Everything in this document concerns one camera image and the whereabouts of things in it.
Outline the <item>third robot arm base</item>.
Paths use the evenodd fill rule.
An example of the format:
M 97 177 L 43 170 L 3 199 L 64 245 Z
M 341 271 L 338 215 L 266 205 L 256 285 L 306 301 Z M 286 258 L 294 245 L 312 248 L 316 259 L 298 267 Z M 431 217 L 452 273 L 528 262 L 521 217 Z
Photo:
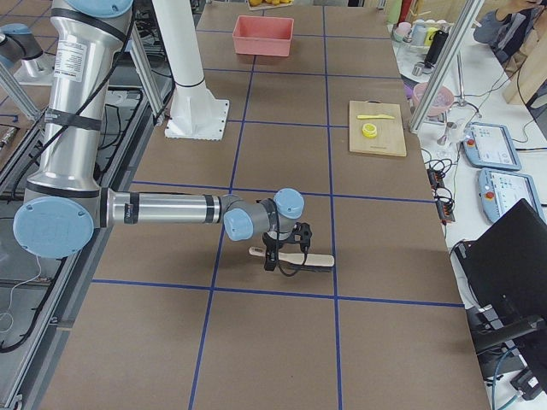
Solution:
M 33 36 L 30 28 L 21 23 L 1 26 L 1 64 L 13 72 L 21 85 L 52 85 L 55 58 L 48 56 Z

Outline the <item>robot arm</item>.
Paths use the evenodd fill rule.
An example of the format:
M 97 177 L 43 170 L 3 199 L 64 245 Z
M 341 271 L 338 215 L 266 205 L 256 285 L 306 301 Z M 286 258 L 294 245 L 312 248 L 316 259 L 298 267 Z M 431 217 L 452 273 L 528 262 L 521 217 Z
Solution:
M 302 195 L 291 188 L 248 203 L 235 195 L 116 192 L 93 177 L 106 88 L 132 39 L 130 1 L 56 1 L 51 20 L 59 34 L 39 167 L 26 176 L 25 197 L 13 233 L 27 252 L 63 258 L 83 249 L 98 228 L 118 223 L 221 223 L 233 241 L 261 236 L 267 270 L 279 265 L 279 249 L 303 253 L 311 230 L 300 218 Z

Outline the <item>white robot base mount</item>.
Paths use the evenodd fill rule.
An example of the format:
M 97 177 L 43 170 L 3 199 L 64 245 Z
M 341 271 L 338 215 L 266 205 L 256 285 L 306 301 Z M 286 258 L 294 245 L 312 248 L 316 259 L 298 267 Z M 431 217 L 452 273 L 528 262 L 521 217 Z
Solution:
M 156 0 L 153 7 L 175 84 L 166 137 L 222 140 L 230 103 L 206 85 L 190 3 Z

